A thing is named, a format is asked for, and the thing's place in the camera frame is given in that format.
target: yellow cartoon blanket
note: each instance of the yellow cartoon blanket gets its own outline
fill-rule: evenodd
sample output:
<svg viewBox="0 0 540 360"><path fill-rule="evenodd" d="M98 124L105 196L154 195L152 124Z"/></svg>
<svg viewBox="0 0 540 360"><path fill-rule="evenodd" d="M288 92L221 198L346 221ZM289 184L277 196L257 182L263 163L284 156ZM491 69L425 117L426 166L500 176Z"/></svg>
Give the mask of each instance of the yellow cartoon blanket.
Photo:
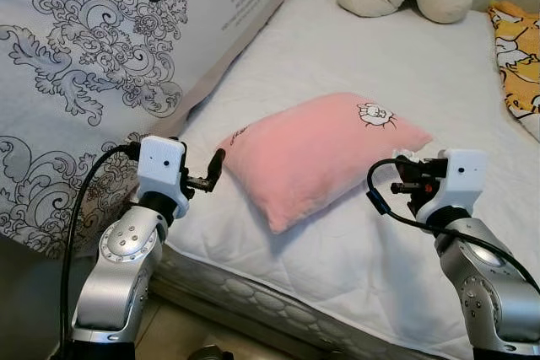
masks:
<svg viewBox="0 0 540 360"><path fill-rule="evenodd" d="M510 2L489 7L506 105L540 142L540 20Z"/></svg>

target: large decorative pillow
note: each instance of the large decorative pillow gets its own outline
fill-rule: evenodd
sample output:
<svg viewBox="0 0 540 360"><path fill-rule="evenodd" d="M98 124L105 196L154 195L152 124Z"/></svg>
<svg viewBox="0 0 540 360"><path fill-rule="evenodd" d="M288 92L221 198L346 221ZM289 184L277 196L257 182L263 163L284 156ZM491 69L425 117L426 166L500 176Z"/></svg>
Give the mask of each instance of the large decorative pillow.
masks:
<svg viewBox="0 0 540 360"><path fill-rule="evenodd" d="M360 183L394 149L418 151L431 136L357 94L330 94L227 137L225 165L279 234Z"/></svg>
<svg viewBox="0 0 540 360"><path fill-rule="evenodd" d="M103 150L177 135L282 1L0 0L0 234L58 257ZM104 171L78 245L137 184L124 157Z"/></svg>

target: black cable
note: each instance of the black cable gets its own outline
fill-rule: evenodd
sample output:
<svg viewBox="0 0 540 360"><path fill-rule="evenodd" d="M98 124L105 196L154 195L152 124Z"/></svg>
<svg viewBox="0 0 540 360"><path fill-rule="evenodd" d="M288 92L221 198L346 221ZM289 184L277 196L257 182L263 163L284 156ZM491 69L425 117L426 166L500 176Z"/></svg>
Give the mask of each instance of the black cable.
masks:
<svg viewBox="0 0 540 360"><path fill-rule="evenodd" d="M381 160L380 162L377 162L370 168L367 174L368 188L370 189L370 192L375 193L378 199L380 199L379 203L383 206L383 211L385 213L387 213L388 215L390 215L390 217L396 219L397 221L400 221L412 227L430 231L431 233L450 235L455 238L462 239L470 244L475 244L476 246L479 246L483 249L488 250L489 252L493 253L494 255L497 255L498 257L503 258L504 260L508 261L511 265L513 265L513 267L515 267L515 269L520 272L521 276L525 279L525 281L531 284L534 287L534 289L537 290L538 294L540 294L540 287L537 285L536 281L531 276L531 274L527 271L527 269L514 256L505 252L501 248L498 248L497 246L490 244L489 242L486 242L485 240L476 238L471 235L463 234L459 231L456 231L455 229L432 227L432 226L429 226L427 223L419 223L418 221L413 221L411 219L407 219L405 217L402 217L394 213L390 209L390 206L386 204L386 201L381 196L379 191L373 186L373 174L375 170L385 164L406 164L407 166L413 166L416 168L419 167L419 164L415 162L411 162L411 161L406 161L406 160L401 160L401 159L384 159L384 160Z"/></svg>
<svg viewBox="0 0 540 360"><path fill-rule="evenodd" d="M73 253L73 241L75 238L75 230L77 228L78 214L83 203L84 194L89 187L90 181L95 176L95 173L101 165L115 153L124 152L130 159L137 160L140 152L140 143L132 142L128 145L120 145L106 151L92 166L86 178L77 193L77 199L73 205L69 227L67 229L67 241L64 246L64 257L62 263L62 280L60 285L60 358L65 358L66 340L68 339L69 331L69 272L71 269L71 260Z"/></svg>

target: white bedsheet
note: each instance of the white bedsheet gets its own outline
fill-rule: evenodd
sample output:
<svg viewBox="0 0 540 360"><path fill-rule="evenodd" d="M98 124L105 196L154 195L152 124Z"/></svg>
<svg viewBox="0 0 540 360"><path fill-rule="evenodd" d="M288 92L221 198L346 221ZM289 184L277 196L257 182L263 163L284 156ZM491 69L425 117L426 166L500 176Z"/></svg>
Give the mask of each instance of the white bedsheet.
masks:
<svg viewBox="0 0 540 360"><path fill-rule="evenodd" d="M504 107L493 43L483 13L438 25L413 10L360 19L335 0L286 0L181 135L186 164L202 173L231 132L318 95L356 92L431 132L421 157L442 148L489 153L475 216L539 279L539 149ZM382 170L381 189L395 176ZM473 358L433 237L379 216L365 192L360 185L276 236L225 170L212 195L192 200L168 244L391 343ZM385 195L408 214L405 198Z"/></svg>

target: patterned pillow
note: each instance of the patterned pillow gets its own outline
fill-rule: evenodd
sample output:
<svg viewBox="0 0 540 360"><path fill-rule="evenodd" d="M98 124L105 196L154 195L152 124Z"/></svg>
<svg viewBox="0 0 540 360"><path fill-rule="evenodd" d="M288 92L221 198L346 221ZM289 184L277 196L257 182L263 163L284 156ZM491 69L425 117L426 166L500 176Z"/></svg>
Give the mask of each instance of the patterned pillow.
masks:
<svg viewBox="0 0 540 360"><path fill-rule="evenodd" d="M0 0L0 234L58 257L104 150L177 135L283 0ZM90 187L78 245L136 185L116 157Z"/></svg>
<svg viewBox="0 0 540 360"><path fill-rule="evenodd" d="M540 18L510 2L492 2L497 63L514 117L540 142Z"/></svg>

